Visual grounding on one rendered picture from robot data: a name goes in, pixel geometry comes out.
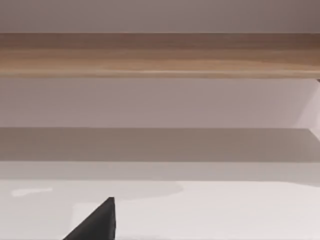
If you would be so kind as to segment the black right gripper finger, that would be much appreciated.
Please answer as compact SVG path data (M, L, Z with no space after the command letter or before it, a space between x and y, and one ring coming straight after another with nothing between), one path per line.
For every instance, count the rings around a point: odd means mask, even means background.
M62 240L115 240L116 204L108 197Z

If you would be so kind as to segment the wooden shelf board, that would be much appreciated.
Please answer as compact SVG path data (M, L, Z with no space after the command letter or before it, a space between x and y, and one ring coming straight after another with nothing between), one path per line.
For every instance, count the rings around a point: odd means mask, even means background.
M320 33L0 33L0 77L320 79Z

